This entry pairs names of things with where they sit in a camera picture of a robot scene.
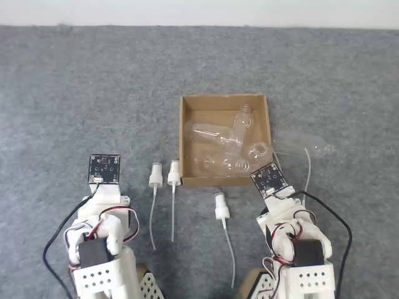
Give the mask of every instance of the gray carpet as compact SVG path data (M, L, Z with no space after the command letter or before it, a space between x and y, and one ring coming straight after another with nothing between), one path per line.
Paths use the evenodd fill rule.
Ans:
M397 250L399 32L216 27L0 27L1 298L63 298L44 244L89 191L89 153L122 155L121 189L142 223L129 243L168 298L231 298L231 260L214 219L216 188L179 188L170 244L170 189L158 193L151 251L153 161L178 157L179 96L266 93L274 129L323 136L309 191L353 228L342 298L399 298ZM304 159L282 157L302 188ZM224 188L236 289L269 254L254 187ZM345 229L317 204L338 270ZM50 250L68 280L59 239Z

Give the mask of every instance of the circuit board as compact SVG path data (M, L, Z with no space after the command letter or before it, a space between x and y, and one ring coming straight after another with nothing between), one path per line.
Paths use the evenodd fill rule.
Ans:
M120 155L91 154L89 161L89 184L119 184Z
M274 163L251 173L251 179L263 199L288 186L280 169Z

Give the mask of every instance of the black cable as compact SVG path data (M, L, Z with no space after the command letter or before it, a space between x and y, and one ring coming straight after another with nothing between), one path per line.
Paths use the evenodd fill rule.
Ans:
M344 278L345 263L346 263L347 258L348 258L350 246L352 246L352 230L350 229L350 226L336 212L334 212L333 209L331 209L328 205L326 205L324 202L322 202L321 199L309 194L306 191L297 191L294 194L291 194L290 197L294 197L294 196L296 196L298 194L306 195L307 197L317 201L321 206L323 206L331 214L333 214L334 217L337 218L345 226L345 228L348 231L348 235L349 235L348 244L347 244L347 248L345 249L344 256L342 257L341 267L339 269L338 283L337 283L336 298L339 299L340 298L340 294L341 294L342 280Z
M294 215L292 215L292 218L295 218L296 214L298 214L299 212L308 212L310 215L310 218L312 219L313 224L316 224L316 216L313 212L311 212L309 210L298 210L294 213Z
M86 199L81 201L74 209L65 217L65 219L61 222L60 226L58 226L57 230L55 231L54 235L50 238L50 240L47 242L46 246L44 247L43 250L43 262L44 265L46 265L47 269L50 271L50 273L54 276L54 278L60 283L62 288L64 289L67 297L69 299L73 299L72 295L70 294L67 285L62 281L62 279L59 277L59 275L54 271L54 269L50 266L49 262L47 261L47 252L49 251L50 246L54 243L55 239L59 235L60 231L64 227L64 225L68 222L68 220L76 213L77 210L79 210L82 206L86 204L91 198L93 198L94 194L97 192L99 189L100 184L97 184L97 187L94 189L93 193L89 195Z

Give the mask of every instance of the open cardboard box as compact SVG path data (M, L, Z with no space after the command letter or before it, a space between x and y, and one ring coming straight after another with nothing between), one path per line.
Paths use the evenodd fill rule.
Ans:
M217 151L220 147L185 140L187 121L232 126L242 105L252 109L254 125L245 137L245 145L265 142L271 145L271 130L267 98L260 94L188 95L180 98L180 175L184 186L238 186L251 184L250 177L197 176L195 157L203 151Z

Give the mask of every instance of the white 3d-printed part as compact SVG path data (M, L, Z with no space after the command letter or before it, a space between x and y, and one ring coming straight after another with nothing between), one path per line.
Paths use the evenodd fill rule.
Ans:
M274 279L268 273L263 273L255 286L250 299L269 299L273 295Z
M335 290L334 268L331 263L310 267L283 269L289 292L310 294Z
M85 294L103 292L123 284L120 259L74 271L76 291Z
M156 284L154 274L147 272L140 282L140 290L144 299L165 299Z

